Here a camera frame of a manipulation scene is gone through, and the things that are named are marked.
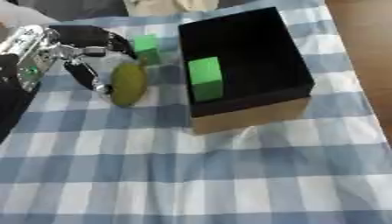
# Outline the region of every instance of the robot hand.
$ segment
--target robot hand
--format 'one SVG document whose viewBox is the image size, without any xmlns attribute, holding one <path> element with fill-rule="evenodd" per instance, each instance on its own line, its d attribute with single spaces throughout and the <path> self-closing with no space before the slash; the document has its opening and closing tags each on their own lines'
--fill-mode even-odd
<svg viewBox="0 0 392 224">
<path fill-rule="evenodd" d="M 120 107 L 137 101 L 146 89 L 144 70 L 137 63 L 120 65 L 111 83 L 100 82 L 84 56 L 104 57 L 106 51 L 136 60 L 123 37 L 89 25 L 39 25 L 21 27 L 0 43 L 0 143 L 17 124 L 38 92 L 40 80 L 56 60 L 84 87 L 107 95 Z"/>
<path fill-rule="evenodd" d="M 16 54 L 0 55 L 0 143 L 18 123 L 39 90 L 39 84 L 31 92 L 22 89 L 17 78 L 18 61 Z"/>
</svg>

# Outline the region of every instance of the wooden surface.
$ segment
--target wooden surface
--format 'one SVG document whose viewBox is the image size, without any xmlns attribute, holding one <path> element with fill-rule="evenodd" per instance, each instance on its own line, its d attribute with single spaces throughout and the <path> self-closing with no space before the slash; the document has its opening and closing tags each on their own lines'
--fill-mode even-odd
<svg viewBox="0 0 392 224">
<path fill-rule="evenodd" d="M 326 0 L 384 132 L 392 140 L 392 0 Z"/>
</svg>

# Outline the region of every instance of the green fruit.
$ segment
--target green fruit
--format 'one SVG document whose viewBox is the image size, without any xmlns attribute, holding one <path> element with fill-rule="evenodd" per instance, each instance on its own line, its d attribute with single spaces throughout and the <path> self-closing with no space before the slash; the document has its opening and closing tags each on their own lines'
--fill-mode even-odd
<svg viewBox="0 0 392 224">
<path fill-rule="evenodd" d="M 128 107 L 137 102 L 147 88 L 147 75 L 142 67 L 134 63 L 122 63 L 111 75 L 112 102 L 119 107 Z"/>
</svg>

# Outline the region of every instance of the cloth fold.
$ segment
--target cloth fold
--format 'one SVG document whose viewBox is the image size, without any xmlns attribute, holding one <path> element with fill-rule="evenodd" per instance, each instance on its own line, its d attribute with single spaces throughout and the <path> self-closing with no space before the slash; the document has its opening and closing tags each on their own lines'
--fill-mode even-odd
<svg viewBox="0 0 392 224">
<path fill-rule="evenodd" d="M 219 0 L 124 0 L 131 16 L 164 16 L 184 11 L 212 11 Z"/>
</svg>

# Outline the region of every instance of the tablecloth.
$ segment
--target tablecloth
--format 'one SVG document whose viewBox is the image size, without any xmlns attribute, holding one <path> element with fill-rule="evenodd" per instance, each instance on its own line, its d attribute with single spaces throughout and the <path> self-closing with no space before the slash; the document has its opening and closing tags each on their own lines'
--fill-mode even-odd
<svg viewBox="0 0 392 224">
<path fill-rule="evenodd" d="M 194 136 L 178 25 L 268 6 L 316 81 L 309 106 L 294 121 Z M 0 223 L 392 223 L 390 148 L 324 1 L 73 23 L 156 34 L 163 64 L 132 108 L 54 66 L 0 148 Z M 108 77 L 119 60 L 92 63 Z"/>
</svg>

